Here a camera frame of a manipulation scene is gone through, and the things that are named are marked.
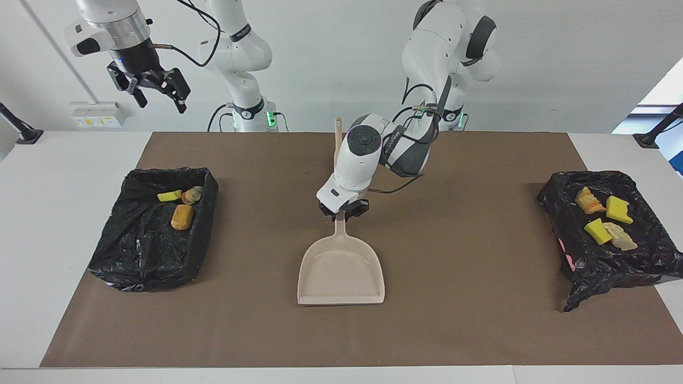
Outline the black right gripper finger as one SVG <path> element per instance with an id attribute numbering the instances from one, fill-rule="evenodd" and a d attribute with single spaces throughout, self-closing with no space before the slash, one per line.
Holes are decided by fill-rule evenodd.
<path id="1" fill-rule="evenodd" d="M 144 96 L 140 88 L 141 74 L 148 71 L 146 66 L 133 65 L 128 68 L 119 61 L 111 61 L 107 65 L 107 72 L 112 78 L 112 81 L 118 91 L 126 92 L 132 95 L 139 107 L 144 108 L 147 105 L 147 98 Z"/>
<path id="2" fill-rule="evenodd" d="M 183 114 L 186 111 L 186 99 L 191 92 L 185 76 L 178 68 L 159 68 L 157 74 L 160 76 L 159 92 L 171 98 L 178 112 Z"/>

